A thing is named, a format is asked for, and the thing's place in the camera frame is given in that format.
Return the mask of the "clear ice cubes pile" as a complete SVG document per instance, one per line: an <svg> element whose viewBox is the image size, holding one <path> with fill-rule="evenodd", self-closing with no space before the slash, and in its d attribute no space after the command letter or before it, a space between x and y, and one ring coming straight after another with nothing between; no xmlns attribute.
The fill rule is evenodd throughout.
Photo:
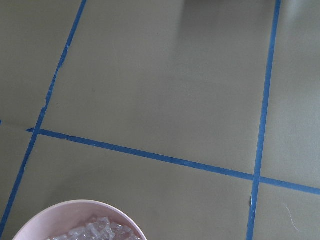
<svg viewBox="0 0 320 240"><path fill-rule="evenodd" d="M72 228L65 234L49 240L141 240L127 225L111 221L109 217L94 217L85 225Z"/></svg>

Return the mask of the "pink bowl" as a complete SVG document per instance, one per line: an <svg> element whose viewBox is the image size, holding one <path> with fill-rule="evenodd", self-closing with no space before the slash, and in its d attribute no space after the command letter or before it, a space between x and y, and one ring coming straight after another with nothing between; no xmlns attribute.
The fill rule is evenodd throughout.
<svg viewBox="0 0 320 240"><path fill-rule="evenodd" d="M92 217L109 217L118 224L130 227L140 239L146 239L139 226L124 212L109 204L86 199L61 202L43 210L30 219L14 239L47 240L82 226Z"/></svg>

